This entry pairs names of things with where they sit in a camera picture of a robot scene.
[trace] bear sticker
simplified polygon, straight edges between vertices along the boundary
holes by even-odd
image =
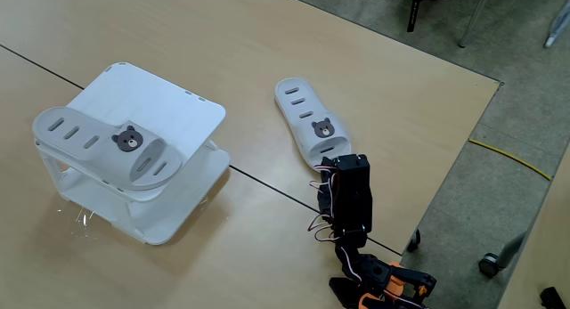
[[[143,136],[134,130],[134,126],[127,126],[125,131],[119,135],[114,134],[111,139],[123,152],[136,150],[143,145]]]
[[[329,118],[321,122],[313,122],[314,133],[320,138],[326,138],[335,134],[335,127],[330,123]]]

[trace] slot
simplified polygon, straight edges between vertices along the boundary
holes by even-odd
[[[332,149],[334,149],[334,148],[335,148],[335,147],[330,147],[330,148],[328,148],[328,149],[322,150],[321,153],[328,152],[328,151],[330,151],[330,150],[332,150]]]
[[[302,99],[294,100],[291,104],[297,105],[299,103],[303,103],[304,101],[305,101],[305,98],[302,98]]]
[[[312,112],[312,111],[308,111],[308,112],[305,112],[305,113],[299,115],[299,117],[300,117],[300,118],[308,118],[308,117],[310,117],[310,116],[312,116],[312,115],[313,115],[313,112]]]
[[[160,165],[160,167],[154,172],[153,175],[159,174],[160,171],[162,171],[162,169],[163,169],[164,167],[166,167],[166,166],[167,166],[167,162],[166,162],[166,161],[162,162],[162,164]]]
[[[83,149],[91,148],[97,141],[99,141],[99,135],[96,135],[91,138],[91,140],[87,141],[87,143],[83,146]]]
[[[285,91],[285,94],[293,94],[298,90],[299,90],[298,87],[293,87],[292,89]]]
[[[61,125],[61,123],[63,123],[63,121],[65,121],[65,119],[63,118],[58,118],[57,121],[53,122],[52,126],[47,128],[47,131],[53,131],[55,130],[58,126]]]
[[[151,162],[151,158],[147,158],[146,160],[144,160],[141,166],[136,169],[136,172],[141,172],[144,169],[144,167],[146,167],[146,165],[149,164],[149,162]]]
[[[79,131],[79,126],[74,126],[71,131],[63,136],[63,140],[68,140],[73,134],[76,134]]]

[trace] chair wheel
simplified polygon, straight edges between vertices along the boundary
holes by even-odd
[[[497,255],[488,253],[479,261],[479,271],[489,278],[492,278],[501,270],[497,265]]]
[[[409,252],[413,252],[418,248],[420,242],[421,242],[421,235],[419,234],[419,230],[416,230],[416,232],[411,237],[410,244],[408,244],[408,248],[406,248],[406,250],[408,250]]]

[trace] gray carpet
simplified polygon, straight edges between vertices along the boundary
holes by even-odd
[[[407,33],[411,0],[302,0],[421,51],[503,81],[472,137],[554,175],[570,138],[570,32],[542,45],[566,0],[489,0],[471,43],[457,46],[478,0],[422,2]],[[549,181],[467,143],[419,224],[422,243],[403,265],[438,279],[432,308],[492,308],[509,270],[477,270],[486,252],[526,230]]]

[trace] wooden table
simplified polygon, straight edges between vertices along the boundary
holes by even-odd
[[[368,155],[370,236],[398,252],[499,86],[296,0],[0,0],[0,43],[81,86],[129,61],[224,105],[232,163],[316,207],[273,99],[306,79]]]
[[[543,309],[539,295],[555,287],[570,305],[570,151],[562,160],[517,267],[503,294],[500,309]]]
[[[340,308],[331,243],[306,232],[314,212],[229,170],[181,230],[144,245],[59,197],[31,124],[80,91],[0,49],[0,307]],[[82,215],[90,216],[83,211]],[[399,257],[369,243],[384,261]]]

